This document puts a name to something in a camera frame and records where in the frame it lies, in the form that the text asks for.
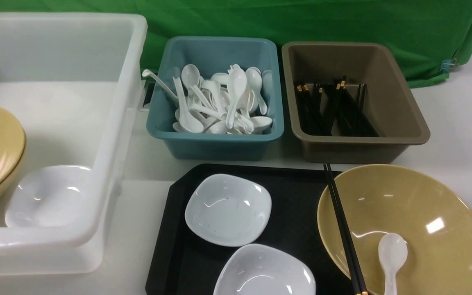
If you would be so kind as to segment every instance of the white bowl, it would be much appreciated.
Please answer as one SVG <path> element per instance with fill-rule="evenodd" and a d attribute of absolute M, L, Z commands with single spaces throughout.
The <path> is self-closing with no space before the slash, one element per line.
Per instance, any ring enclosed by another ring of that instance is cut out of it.
<path fill-rule="evenodd" d="M 8 227 L 53 227 L 71 223 L 86 198 L 90 168 L 49 166 L 23 177 L 5 211 Z"/>
<path fill-rule="evenodd" d="M 195 190 L 185 222 L 205 241 L 227 247 L 252 243 L 270 216 L 270 194 L 265 187 L 227 174 L 214 174 Z"/>
<path fill-rule="evenodd" d="M 280 250 L 253 243 L 232 254 L 216 282 L 214 295 L 314 295 L 309 267 Z"/>

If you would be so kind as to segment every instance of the teal plastic tub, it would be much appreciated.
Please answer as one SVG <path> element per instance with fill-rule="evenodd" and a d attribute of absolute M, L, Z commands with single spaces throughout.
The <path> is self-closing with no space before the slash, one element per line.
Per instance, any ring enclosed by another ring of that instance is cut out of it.
<path fill-rule="evenodd" d="M 230 65 L 242 69 L 258 67 L 262 73 L 271 73 L 264 82 L 262 96 L 268 105 L 267 116 L 273 120 L 263 134 L 194 134 L 172 129 L 176 122 L 176 107 L 156 86 L 150 102 L 147 130 L 165 142 L 178 159 L 205 159 L 221 161 L 258 161 L 267 146 L 281 137 L 285 127 L 277 48 L 266 39 L 236 37 L 175 37 L 165 46 L 158 76 L 168 86 L 174 86 L 172 77 L 180 77 L 187 64 L 194 64 L 205 79 L 214 73 L 226 73 Z"/>

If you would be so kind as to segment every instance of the bowl rim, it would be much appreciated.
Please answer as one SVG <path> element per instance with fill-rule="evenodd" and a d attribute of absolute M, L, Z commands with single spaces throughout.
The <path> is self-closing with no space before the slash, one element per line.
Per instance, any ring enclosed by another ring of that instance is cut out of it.
<path fill-rule="evenodd" d="M 21 149 L 21 154 L 19 155 L 19 158 L 17 159 L 17 161 L 15 162 L 15 164 L 12 166 L 11 169 L 8 169 L 7 173 L 5 173 L 5 175 L 3 177 L 0 178 L 0 184 L 5 181 L 5 179 L 8 178 L 8 176 L 10 176 L 14 171 L 15 169 L 19 166 L 19 164 L 21 163 L 21 161 L 23 160 L 23 157 L 25 155 L 25 151 L 27 149 L 27 135 L 26 135 L 26 132 L 25 130 L 23 129 L 23 127 L 21 127 L 21 130 L 23 131 L 23 147 Z"/>
<path fill-rule="evenodd" d="M 445 185 L 444 183 L 434 179 L 433 177 L 425 174 L 425 173 L 422 173 L 422 172 L 419 172 L 417 170 L 413 170 L 411 168 L 407 168 L 407 167 L 403 167 L 403 166 L 397 166 L 397 165 L 392 165 L 392 164 L 368 164 L 368 165 L 362 165 L 362 166 L 358 166 L 358 167 L 355 167 L 355 168 L 352 168 L 352 169 L 349 169 L 349 170 L 346 170 L 344 172 L 342 172 L 341 174 L 339 174 L 338 176 L 335 177 L 335 179 L 338 179 L 340 176 L 342 175 L 345 175 L 347 172 L 349 171 L 353 171 L 353 170 L 359 170 L 361 168 L 366 168 L 366 167 L 371 167 L 371 166 L 385 166 L 385 167 L 388 167 L 388 168 L 397 168 L 399 170 L 407 170 L 407 171 L 410 171 L 410 172 L 414 172 L 418 175 L 421 175 L 421 176 L 425 176 L 427 177 L 428 179 L 431 179 L 433 181 L 435 181 L 436 183 L 439 183 L 441 184 L 442 186 L 444 186 L 445 188 L 447 188 L 451 193 L 453 193 L 453 195 L 463 204 L 467 207 L 467 209 L 470 210 L 470 213 L 472 213 L 472 209 L 470 206 L 468 206 L 464 200 L 462 200 L 460 198 L 460 196 L 457 195 L 456 192 L 454 192 L 452 189 L 450 189 L 447 185 Z M 328 247 L 328 244 L 326 243 L 324 237 L 323 237 L 323 233 L 322 233 L 322 226 L 321 226 L 321 216 L 323 214 L 323 209 L 322 208 L 322 205 L 320 205 L 322 203 L 322 200 L 324 199 L 324 195 L 326 194 L 326 192 L 328 192 L 329 190 L 329 186 L 326 186 L 325 189 L 323 190 L 321 196 L 320 196 L 320 200 L 318 200 L 318 207 L 317 207 L 317 210 L 316 210 L 316 222 L 318 224 L 318 233 L 320 234 L 320 240 L 322 241 L 322 243 L 324 244 L 324 247 L 325 247 L 325 250 L 327 252 L 327 254 L 330 256 L 331 260 L 333 260 L 333 263 L 336 265 L 336 267 L 338 267 L 340 269 L 340 271 L 345 275 L 347 276 L 348 279 L 351 278 L 350 274 L 349 274 L 349 270 L 348 269 L 343 269 L 341 267 L 341 264 L 338 263 L 338 261 L 336 260 L 336 258 L 334 257 L 334 255 L 331 255 L 330 254 L 330 251 L 329 251 L 329 247 Z M 378 294 L 378 293 L 375 293 L 373 292 L 372 290 L 369 290 L 368 288 L 368 291 L 370 294 L 372 295 L 382 295 L 382 294 Z"/>

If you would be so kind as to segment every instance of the white plastic bin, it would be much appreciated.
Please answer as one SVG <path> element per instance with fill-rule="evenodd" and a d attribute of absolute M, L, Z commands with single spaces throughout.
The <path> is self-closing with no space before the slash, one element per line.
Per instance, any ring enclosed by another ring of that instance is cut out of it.
<path fill-rule="evenodd" d="M 88 201 L 64 227 L 7 228 L 11 187 L 0 201 L 0 275 L 100 265 L 143 91 L 146 30 L 139 15 L 0 13 L 0 106 L 27 133 L 21 176 L 58 164 L 92 167 Z"/>

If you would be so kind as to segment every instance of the pile of spoons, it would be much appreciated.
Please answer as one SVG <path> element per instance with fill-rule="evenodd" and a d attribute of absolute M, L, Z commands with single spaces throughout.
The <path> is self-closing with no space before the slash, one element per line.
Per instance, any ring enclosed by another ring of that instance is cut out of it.
<path fill-rule="evenodd" d="M 161 84 L 178 107 L 172 124 L 176 132 L 262 134 L 272 124 L 265 116 L 268 106 L 261 96 L 262 74 L 256 67 L 244 71 L 232 65 L 227 73 L 204 80 L 195 65 L 186 65 L 181 77 L 172 79 L 176 94 L 149 70 L 142 75 Z"/>

